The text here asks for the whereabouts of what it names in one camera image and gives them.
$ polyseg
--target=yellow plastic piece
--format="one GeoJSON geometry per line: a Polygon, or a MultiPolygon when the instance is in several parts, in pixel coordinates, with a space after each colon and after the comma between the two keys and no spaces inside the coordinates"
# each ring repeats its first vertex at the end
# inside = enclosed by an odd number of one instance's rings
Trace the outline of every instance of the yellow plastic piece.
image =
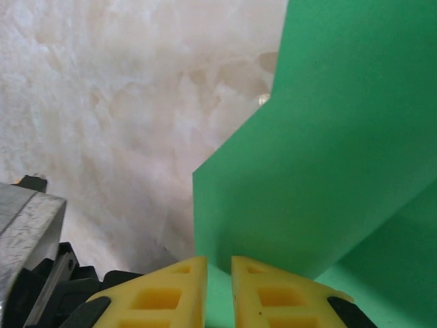
{"type": "Polygon", "coordinates": [[[111,304],[94,328],[202,328],[207,260],[198,256],[103,290],[111,304]]]}
{"type": "Polygon", "coordinates": [[[347,328],[327,298],[353,299],[310,279],[246,258],[232,258],[236,328],[347,328]]]}

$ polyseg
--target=white marble surface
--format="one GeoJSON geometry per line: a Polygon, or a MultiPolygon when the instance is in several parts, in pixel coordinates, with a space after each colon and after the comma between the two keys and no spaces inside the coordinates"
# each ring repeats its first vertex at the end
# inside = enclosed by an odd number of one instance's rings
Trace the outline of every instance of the white marble surface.
{"type": "Polygon", "coordinates": [[[269,93],[285,7],[3,0],[0,180],[46,174],[100,274],[191,255],[191,173],[269,93]]]}

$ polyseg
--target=green surface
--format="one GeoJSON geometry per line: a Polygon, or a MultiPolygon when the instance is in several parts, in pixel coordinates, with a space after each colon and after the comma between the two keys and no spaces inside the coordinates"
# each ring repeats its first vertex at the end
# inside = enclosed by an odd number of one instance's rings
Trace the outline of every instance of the green surface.
{"type": "Polygon", "coordinates": [[[210,327],[232,255],[324,272],[381,327],[436,322],[436,90],[437,2],[290,2],[272,98],[193,174],[210,327]]]}

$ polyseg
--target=yellow rubber pad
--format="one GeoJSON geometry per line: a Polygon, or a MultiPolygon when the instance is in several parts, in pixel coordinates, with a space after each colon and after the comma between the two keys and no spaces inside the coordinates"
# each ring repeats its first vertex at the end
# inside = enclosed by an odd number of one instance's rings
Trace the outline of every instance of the yellow rubber pad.
{"type": "Polygon", "coordinates": [[[232,258],[236,328],[347,328],[327,298],[343,292],[246,258],[232,258]]]}
{"type": "Polygon", "coordinates": [[[201,328],[206,287],[204,256],[154,271],[93,295],[111,299],[94,328],[201,328]]]}

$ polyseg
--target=beige wall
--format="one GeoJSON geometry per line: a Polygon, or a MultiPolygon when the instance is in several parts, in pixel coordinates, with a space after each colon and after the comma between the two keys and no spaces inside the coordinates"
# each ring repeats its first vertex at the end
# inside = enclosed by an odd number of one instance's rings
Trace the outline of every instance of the beige wall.
{"type": "Polygon", "coordinates": [[[3,0],[0,180],[46,174],[100,274],[191,255],[191,173],[269,93],[285,6],[3,0]]]}

